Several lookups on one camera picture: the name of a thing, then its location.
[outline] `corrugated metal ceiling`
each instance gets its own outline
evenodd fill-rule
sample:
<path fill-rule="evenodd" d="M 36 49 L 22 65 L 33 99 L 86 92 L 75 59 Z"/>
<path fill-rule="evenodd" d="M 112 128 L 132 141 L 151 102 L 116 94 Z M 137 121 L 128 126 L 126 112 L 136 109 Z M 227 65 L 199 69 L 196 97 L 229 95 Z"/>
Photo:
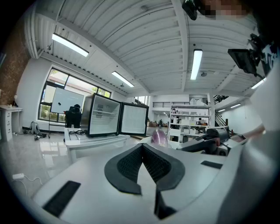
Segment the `corrugated metal ceiling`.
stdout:
<path fill-rule="evenodd" d="M 42 1 L 37 10 L 57 14 L 61 3 L 62 1 L 57 0 Z M 225 21 L 198 15 L 197 20 L 192 21 L 185 14 L 188 36 L 182 37 L 178 17 L 170 0 L 66 0 L 60 16 L 99 40 L 150 91 L 182 88 L 182 38 L 188 39 L 189 43 L 185 89 L 217 88 L 235 66 L 227 53 L 228 49 L 246 48 L 248 38 L 256 28 L 256 22 L 251 16 Z M 84 57 L 54 42 L 51 39 L 54 32 L 81 46 L 89 55 Z M 117 67 L 114 61 L 94 46 L 38 15 L 35 20 L 35 37 L 38 49 L 44 49 L 45 52 L 80 67 L 126 93 L 143 90 L 127 71 Z M 194 49 L 203 50 L 203 59 L 197 80 L 191 81 L 189 78 Z M 111 75 L 115 70 L 135 87 L 120 87 L 122 81 Z M 207 73 L 206 77 L 200 76 L 202 71 Z M 258 80 L 242 71 L 224 89 L 242 92 Z"/>

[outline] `mini fridge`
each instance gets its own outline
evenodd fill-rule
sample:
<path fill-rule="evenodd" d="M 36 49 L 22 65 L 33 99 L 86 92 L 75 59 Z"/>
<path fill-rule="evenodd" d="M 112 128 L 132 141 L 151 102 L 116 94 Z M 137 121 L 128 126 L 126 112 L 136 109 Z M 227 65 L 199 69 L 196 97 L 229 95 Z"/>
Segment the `mini fridge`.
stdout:
<path fill-rule="evenodd" d="M 99 94 L 85 97 L 81 129 L 90 137 L 146 135 L 148 106 L 109 99 Z"/>

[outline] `white cable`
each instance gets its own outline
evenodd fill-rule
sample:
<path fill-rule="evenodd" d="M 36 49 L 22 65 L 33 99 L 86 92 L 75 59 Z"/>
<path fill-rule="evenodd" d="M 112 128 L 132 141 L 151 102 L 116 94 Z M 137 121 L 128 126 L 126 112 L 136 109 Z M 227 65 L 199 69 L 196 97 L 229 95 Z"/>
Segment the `white cable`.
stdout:
<path fill-rule="evenodd" d="M 41 179 L 40 179 L 39 177 L 36 177 L 34 180 L 29 179 L 27 176 L 25 176 L 25 177 L 27 178 L 27 180 L 29 180 L 29 181 L 31 181 L 31 182 L 32 182 L 32 181 L 35 181 L 36 179 L 39 179 L 39 180 L 40 180 L 41 185 L 43 185 L 43 184 L 42 184 L 42 182 L 41 182 Z"/>
<path fill-rule="evenodd" d="M 25 187 L 25 192 L 26 192 L 26 196 L 27 196 L 27 189 L 26 189 L 26 186 L 25 184 L 22 182 L 23 186 Z"/>

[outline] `black window frame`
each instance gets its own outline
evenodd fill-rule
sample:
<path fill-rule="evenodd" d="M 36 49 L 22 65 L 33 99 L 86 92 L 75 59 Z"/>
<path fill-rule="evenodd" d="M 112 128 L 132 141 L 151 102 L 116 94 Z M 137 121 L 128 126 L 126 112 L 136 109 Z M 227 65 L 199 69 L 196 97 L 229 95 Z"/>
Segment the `black window frame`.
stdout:
<path fill-rule="evenodd" d="M 61 72 L 61 73 L 63 73 L 63 74 L 68 75 L 68 77 L 67 77 L 67 79 L 66 79 L 66 81 L 65 81 L 65 84 L 64 84 L 63 86 L 48 81 L 49 75 L 50 75 L 50 73 L 51 73 L 52 70 L 56 70 L 56 71 L 59 71 L 59 72 Z M 99 86 L 97 86 L 97 85 L 94 85 L 94 84 L 91 84 L 91 83 L 89 83 L 89 82 L 86 82 L 85 80 L 82 80 L 82 79 L 80 79 L 80 78 L 77 78 L 77 77 L 75 77 L 75 76 L 73 76 L 73 75 L 70 75 L 69 73 L 60 71 L 59 69 L 56 69 L 56 68 L 52 67 L 51 70 L 50 70 L 50 72 L 49 72 L 49 74 L 48 74 L 48 78 L 47 78 L 47 80 L 46 80 L 46 82 L 45 82 L 45 84 L 44 84 L 44 88 L 43 88 L 43 91 L 42 91 L 42 94 L 41 94 L 41 97 L 40 97 L 40 102 L 39 102 L 39 107 L 38 107 L 38 120 L 41 120 L 41 121 L 49 121 L 49 120 L 41 119 L 41 118 L 40 118 L 40 105 L 46 105 L 46 106 L 50 106 L 50 107 L 52 106 L 52 103 L 42 102 L 42 98 L 43 98 L 44 90 L 46 89 L 46 86 L 48 85 L 48 86 L 52 86 L 52 87 L 55 87 L 55 88 L 65 89 L 69 77 L 76 78 L 76 79 L 78 79 L 78 80 L 80 80 L 80 81 L 82 81 L 82 82 L 85 82 L 85 83 L 88 83 L 88 84 L 90 84 L 90 85 L 93 85 L 93 86 L 97 87 L 97 92 L 96 92 L 96 94 L 98 94 L 98 90 L 99 90 L 99 89 L 102 89 L 102 90 L 104 90 L 104 91 L 106 91 L 106 92 L 109 92 L 109 93 L 110 93 L 109 99 L 111 98 L 112 92 L 110 92 L 110 91 L 108 91 L 108 90 L 106 90 L 106 89 L 103 89 L 103 88 L 101 88 L 101 87 L 99 87 Z M 65 123 L 65 122 L 59 121 L 59 114 L 60 114 L 60 113 L 54 113 L 54 114 L 57 114 L 56 121 L 50 120 L 51 122 L 62 123 L 62 124 Z"/>

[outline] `power strip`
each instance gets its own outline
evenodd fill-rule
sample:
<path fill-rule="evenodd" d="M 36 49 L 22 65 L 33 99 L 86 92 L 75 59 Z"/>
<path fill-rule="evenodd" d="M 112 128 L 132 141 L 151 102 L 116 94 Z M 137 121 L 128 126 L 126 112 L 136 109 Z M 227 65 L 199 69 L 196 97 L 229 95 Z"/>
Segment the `power strip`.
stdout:
<path fill-rule="evenodd" d="M 25 175 L 23 173 L 18 173 L 13 175 L 13 180 L 22 180 L 25 178 Z"/>

